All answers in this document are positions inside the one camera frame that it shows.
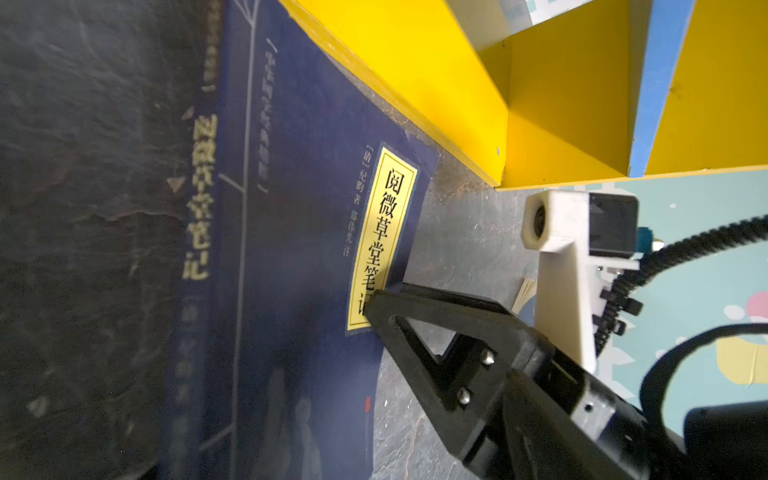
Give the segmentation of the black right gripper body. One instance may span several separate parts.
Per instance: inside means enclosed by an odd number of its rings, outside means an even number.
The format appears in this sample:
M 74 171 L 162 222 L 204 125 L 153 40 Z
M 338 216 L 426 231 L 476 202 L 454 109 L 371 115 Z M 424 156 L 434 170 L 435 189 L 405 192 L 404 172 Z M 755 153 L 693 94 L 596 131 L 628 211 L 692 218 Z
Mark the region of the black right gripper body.
M 650 479 L 639 411 L 553 349 L 461 365 L 461 461 L 481 479 Z

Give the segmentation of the navy book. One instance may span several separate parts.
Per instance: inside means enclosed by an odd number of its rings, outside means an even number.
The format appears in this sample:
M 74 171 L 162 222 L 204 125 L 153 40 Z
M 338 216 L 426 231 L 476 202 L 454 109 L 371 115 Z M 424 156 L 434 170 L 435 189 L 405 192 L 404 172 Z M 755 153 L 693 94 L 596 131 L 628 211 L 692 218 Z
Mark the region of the navy book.
M 511 311 L 527 325 L 534 326 L 537 281 L 525 278 L 521 284 Z
M 439 153 L 278 1 L 210 1 L 162 479 L 366 479 L 383 346 Z

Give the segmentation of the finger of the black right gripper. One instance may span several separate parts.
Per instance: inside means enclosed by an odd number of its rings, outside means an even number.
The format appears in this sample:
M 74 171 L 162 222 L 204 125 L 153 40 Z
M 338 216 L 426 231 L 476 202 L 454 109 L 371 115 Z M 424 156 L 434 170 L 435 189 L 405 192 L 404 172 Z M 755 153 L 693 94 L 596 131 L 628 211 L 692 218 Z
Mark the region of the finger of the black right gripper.
M 512 473 L 506 378 L 534 378 L 554 346 L 495 301 L 413 284 L 375 291 L 364 314 L 446 450 L 474 474 Z

